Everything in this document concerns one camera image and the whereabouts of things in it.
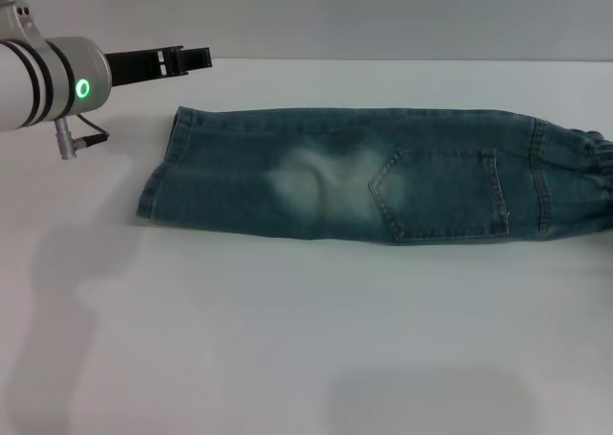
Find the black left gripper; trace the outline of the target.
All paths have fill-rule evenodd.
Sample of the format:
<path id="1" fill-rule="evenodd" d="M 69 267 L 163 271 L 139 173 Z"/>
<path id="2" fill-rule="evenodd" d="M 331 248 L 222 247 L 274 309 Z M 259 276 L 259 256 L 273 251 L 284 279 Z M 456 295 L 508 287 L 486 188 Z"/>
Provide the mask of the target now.
<path id="1" fill-rule="evenodd" d="M 172 46 L 105 55 L 112 86 L 123 86 L 163 77 L 179 77 L 213 66 L 210 49 Z"/>

